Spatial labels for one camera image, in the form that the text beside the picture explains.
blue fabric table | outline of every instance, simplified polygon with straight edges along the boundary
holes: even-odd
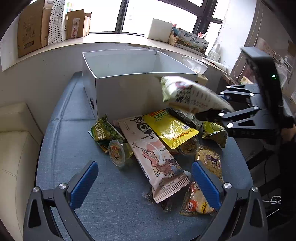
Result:
[[[55,188],[94,160],[99,165],[99,175],[75,212],[95,240],[189,241],[197,237],[212,217],[178,214],[187,187],[174,195],[171,212],[163,212],[156,204],[148,205],[141,192],[149,183],[140,166],[135,163],[120,171],[91,138],[88,130],[96,121],[81,75],[73,75],[50,119],[39,157],[37,186],[43,190]],[[233,138],[227,138],[223,150],[215,143],[209,145],[221,154],[225,181],[236,188],[252,186],[248,167]],[[190,171],[191,163],[176,159]],[[53,213],[63,238],[71,240],[57,210],[53,209]]]

pink snack package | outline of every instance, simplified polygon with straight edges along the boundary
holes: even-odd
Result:
[[[153,187],[156,203],[162,202],[190,182],[142,116],[127,118],[118,124]]]

open box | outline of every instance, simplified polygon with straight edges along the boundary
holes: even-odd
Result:
[[[159,51],[100,50],[82,55],[83,84],[97,120],[104,114],[112,122],[166,108],[162,76],[197,79],[194,71]]]

beige cushion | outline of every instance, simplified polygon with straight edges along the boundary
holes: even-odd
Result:
[[[15,241],[22,241],[39,149],[27,131],[0,133],[0,219]]]
[[[0,107],[0,132],[28,131],[40,145],[43,137],[26,103]]]

pegboard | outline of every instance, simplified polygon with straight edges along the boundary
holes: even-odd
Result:
[[[54,0],[49,20],[48,44],[65,40],[65,34],[63,33],[66,17],[65,2],[66,0]]]

